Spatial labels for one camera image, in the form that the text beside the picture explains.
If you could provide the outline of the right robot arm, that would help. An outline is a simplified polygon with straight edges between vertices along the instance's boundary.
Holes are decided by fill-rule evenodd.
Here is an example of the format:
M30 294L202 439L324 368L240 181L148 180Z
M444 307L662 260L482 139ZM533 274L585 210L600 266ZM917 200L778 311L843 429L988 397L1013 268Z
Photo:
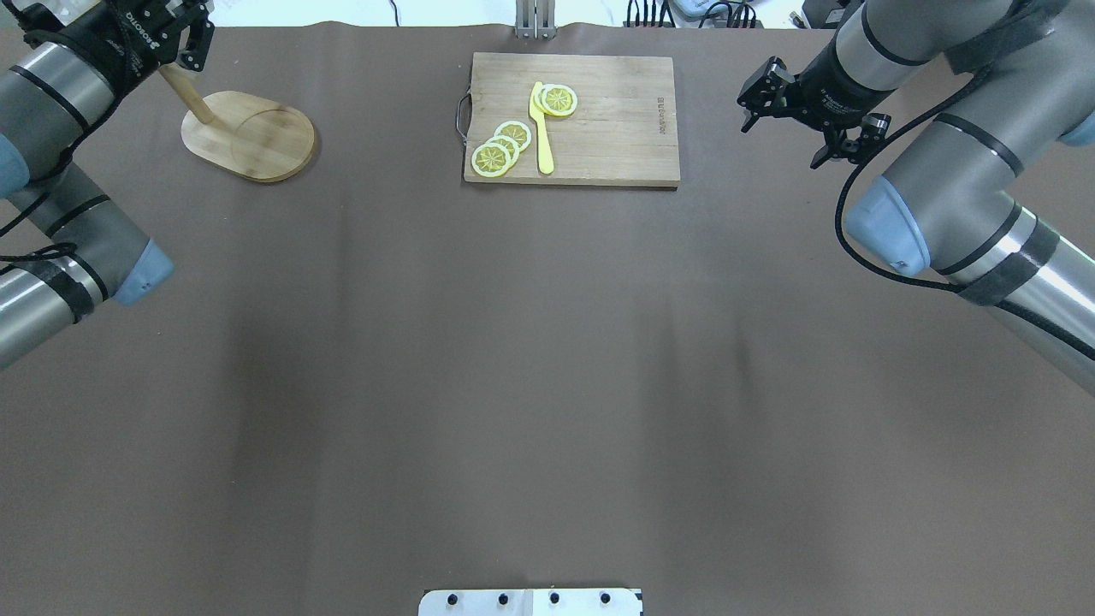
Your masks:
M802 73L779 57L744 82L750 129L825 136L818 168L856 173L919 127L834 231L873 274L992 312L1092 391L1092 258L1008 195L1054 143L1092 143L1091 1L864 1Z

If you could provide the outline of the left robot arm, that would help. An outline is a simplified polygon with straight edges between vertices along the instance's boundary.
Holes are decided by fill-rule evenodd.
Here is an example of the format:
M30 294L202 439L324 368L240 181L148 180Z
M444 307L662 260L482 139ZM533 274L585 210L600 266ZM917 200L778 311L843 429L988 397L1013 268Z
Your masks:
M74 152L161 68L204 69L211 1L95 1L70 21L5 1L30 53L1 79L3 200L48 240L3 256L1 363L11 367L110 300L132 305L173 272L153 239L74 163Z

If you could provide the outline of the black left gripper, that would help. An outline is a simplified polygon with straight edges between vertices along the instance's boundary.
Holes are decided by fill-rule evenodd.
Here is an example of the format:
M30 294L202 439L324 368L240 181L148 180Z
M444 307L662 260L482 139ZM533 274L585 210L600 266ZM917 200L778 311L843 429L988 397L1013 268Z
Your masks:
M23 1L22 30L32 47L66 47L105 74L165 65L199 73L214 10L211 1Z

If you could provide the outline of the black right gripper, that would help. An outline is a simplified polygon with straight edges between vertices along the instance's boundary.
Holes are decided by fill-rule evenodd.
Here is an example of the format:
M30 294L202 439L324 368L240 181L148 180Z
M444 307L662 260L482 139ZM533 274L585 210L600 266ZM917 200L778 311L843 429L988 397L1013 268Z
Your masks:
M888 92L853 81L835 57L817 57L800 74L791 74L779 57L770 57L744 82L740 132L749 133L761 118L791 118L825 137L809 168L833 160L865 163L884 147L891 117L873 113Z

